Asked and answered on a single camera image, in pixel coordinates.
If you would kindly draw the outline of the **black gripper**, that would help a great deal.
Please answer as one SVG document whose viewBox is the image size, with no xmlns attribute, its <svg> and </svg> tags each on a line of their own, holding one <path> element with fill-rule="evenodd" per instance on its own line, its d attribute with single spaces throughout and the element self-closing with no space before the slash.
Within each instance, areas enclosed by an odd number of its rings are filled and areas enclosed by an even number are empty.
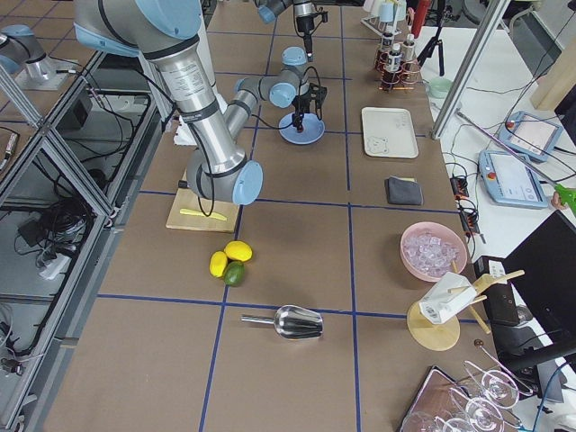
<svg viewBox="0 0 576 432">
<path fill-rule="evenodd" d="M 312 35 L 322 23 L 326 23 L 327 21 L 327 12 L 313 12 L 295 17 L 296 32 L 303 40 L 307 61 L 313 61 Z"/>
<path fill-rule="evenodd" d="M 292 115 L 292 126 L 294 128 L 303 127 L 305 113 L 314 112 L 318 118 L 323 116 L 322 106 L 327 96 L 327 88 L 322 85 L 309 83 L 307 91 L 298 94 L 293 100 L 292 105 L 295 113 Z"/>
</svg>

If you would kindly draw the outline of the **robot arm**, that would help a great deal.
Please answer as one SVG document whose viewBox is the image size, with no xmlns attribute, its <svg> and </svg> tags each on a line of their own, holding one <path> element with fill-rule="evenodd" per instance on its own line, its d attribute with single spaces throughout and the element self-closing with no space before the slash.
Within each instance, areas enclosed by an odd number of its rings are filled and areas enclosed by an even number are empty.
<svg viewBox="0 0 576 432">
<path fill-rule="evenodd" d="M 258 13 L 270 23 L 287 8 L 304 45 L 283 52 L 277 76 L 239 81 L 227 107 L 216 90 L 200 2 L 77 1 L 74 25 L 87 47 L 142 56 L 160 72 L 197 146 L 186 169 L 188 187 L 203 199 L 248 205 L 260 194 L 263 169 L 248 159 L 237 136 L 261 102 L 286 108 L 307 100 L 314 20 L 327 15 L 310 1 L 265 1 Z"/>
<path fill-rule="evenodd" d="M 263 0 L 254 1 L 254 5 L 264 23 L 272 23 L 285 11 L 291 10 L 293 27 L 302 40 L 306 59 L 309 63 L 314 60 L 313 35 L 329 20 L 326 10 L 311 0 Z"/>
</svg>

